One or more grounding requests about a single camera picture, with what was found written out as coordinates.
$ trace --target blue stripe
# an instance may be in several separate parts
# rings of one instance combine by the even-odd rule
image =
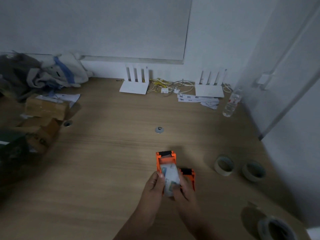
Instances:
[[[62,70],[67,82],[69,84],[75,84],[75,76],[72,71],[65,64],[63,64],[57,56],[54,56],[53,60],[55,61],[56,65],[58,65]]]

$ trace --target green object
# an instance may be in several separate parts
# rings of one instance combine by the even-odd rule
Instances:
[[[28,154],[29,147],[24,133],[0,130],[0,172],[19,169]]]

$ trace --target hand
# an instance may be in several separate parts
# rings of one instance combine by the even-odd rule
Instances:
[[[186,225],[188,231],[194,236],[206,225],[206,221],[202,217],[191,182],[189,180],[187,181],[180,171],[179,179],[182,190],[180,189],[180,185],[174,186],[173,196],[180,218]]]
[[[159,210],[165,178],[162,173],[154,172],[144,186],[139,204],[134,214],[146,226],[152,226]]]

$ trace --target brown cardboard box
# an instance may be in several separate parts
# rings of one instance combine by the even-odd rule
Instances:
[[[33,94],[26,100],[25,114],[42,118],[64,120],[69,111],[69,102]]]
[[[26,133],[26,141],[30,147],[38,153],[44,153],[59,128],[57,121],[53,118],[32,117],[14,127],[13,130]]]

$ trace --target wooden table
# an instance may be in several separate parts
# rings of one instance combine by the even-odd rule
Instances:
[[[226,118],[226,99],[212,110],[178,102],[175,94],[120,93],[121,84],[91,78],[81,88],[62,91],[82,94],[73,108],[73,125],[61,127],[29,177],[3,193],[1,239],[112,239],[156,169],[155,152],[164,150],[176,152],[178,166],[194,169],[200,206],[225,239],[255,239],[256,232],[250,234],[244,227],[256,224],[245,214],[252,204],[288,222],[300,239],[309,239],[291,215],[299,213],[241,106]],[[8,126],[18,120],[23,105],[0,98],[0,109],[6,114],[0,123]],[[155,133],[157,126],[164,133]],[[235,162],[229,177],[213,170],[220,154]],[[241,167],[249,160],[266,168],[265,180],[253,184],[243,178]],[[148,239],[193,239],[174,204],[163,199]]]

